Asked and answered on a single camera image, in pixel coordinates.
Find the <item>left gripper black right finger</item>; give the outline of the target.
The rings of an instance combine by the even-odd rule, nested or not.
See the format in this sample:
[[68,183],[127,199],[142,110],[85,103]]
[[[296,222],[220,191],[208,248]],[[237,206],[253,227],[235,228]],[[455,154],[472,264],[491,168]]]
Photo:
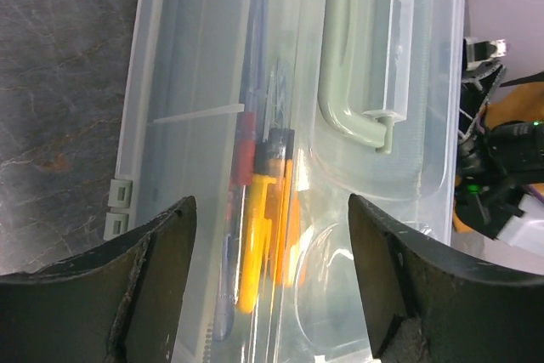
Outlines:
[[542,276],[459,252],[356,194],[348,226],[373,358],[543,360]]

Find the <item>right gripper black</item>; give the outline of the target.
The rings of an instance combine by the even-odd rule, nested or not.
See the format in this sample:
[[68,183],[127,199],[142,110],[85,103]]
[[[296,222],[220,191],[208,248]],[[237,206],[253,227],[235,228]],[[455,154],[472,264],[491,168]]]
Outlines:
[[475,70],[462,74],[457,131],[459,145],[473,136],[484,108],[505,74],[506,67],[500,60],[484,62]]

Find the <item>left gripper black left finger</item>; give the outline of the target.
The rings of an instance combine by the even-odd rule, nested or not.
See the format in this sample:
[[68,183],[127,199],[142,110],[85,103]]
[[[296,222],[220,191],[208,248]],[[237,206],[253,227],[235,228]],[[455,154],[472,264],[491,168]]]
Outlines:
[[35,273],[1,278],[3,362],[169,362],[196,200]]

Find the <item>yellow handle screwdriver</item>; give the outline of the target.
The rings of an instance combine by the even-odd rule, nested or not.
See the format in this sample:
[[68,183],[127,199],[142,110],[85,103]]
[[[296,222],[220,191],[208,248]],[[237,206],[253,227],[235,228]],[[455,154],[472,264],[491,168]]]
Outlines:
[[301,254],[301,207],[294,167],[294,137],[290,128],[273,128],[267,142],[267,170],[275,178],[268,195],[272,216],[269,276],[274,284],[291,287]]
[[271,128],[267,140],[257,149],[244,217],[246,230],[237,301],[239,311],[244,314],[252,313],[256,306],[272,229],[278,221],[285,151],[285,138],[280,128]]

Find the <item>red handle screwdriver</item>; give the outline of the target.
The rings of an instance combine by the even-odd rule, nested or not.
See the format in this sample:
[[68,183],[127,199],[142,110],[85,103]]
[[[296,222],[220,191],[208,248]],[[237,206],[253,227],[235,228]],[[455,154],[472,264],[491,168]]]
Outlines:
[[235,145],[229,178],[229,218],[241,213],[241,192],[251,184],[256,146],[257,114],[243,111],[237,117]]

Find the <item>green translucent tool box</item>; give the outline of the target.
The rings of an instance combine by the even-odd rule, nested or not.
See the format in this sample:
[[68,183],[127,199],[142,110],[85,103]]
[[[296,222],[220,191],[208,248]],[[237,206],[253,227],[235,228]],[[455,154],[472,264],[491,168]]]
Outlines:
[[349,237],[360,194],[451,239],[464,0],[268,0],[262,137],[290,128],[293,286],[269,256],[252,313],[213,340],[250,0],[138,0],[105,237],[185,196],[194,250],[169,362],[370,362]]

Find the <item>blue handle screwdriver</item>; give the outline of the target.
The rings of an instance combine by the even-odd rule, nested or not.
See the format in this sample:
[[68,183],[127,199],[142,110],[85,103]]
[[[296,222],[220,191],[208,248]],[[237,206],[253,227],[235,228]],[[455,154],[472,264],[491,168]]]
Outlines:
[[[262,137],[262,105],[264,104],[264,67],[268,0],[250,0],[246,26],[246,43],[241,73],[239,102],[243,111],[257,114],[256,144]],[[231,333],[235,305],[239,297],[241,275],[241,240],[246,211],[247,188],[241,192],[241,213],[230,220],[229,200],[222,246],[218,292],[212,326],[212,339],[224,341]]]

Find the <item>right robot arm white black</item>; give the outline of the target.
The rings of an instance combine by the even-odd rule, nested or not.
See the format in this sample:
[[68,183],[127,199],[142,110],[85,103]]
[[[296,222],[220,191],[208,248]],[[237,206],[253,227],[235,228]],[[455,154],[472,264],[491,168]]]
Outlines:
[[462,76],[453,225],[543,253],[543,75],[513,81],[498,102],[505,66]]

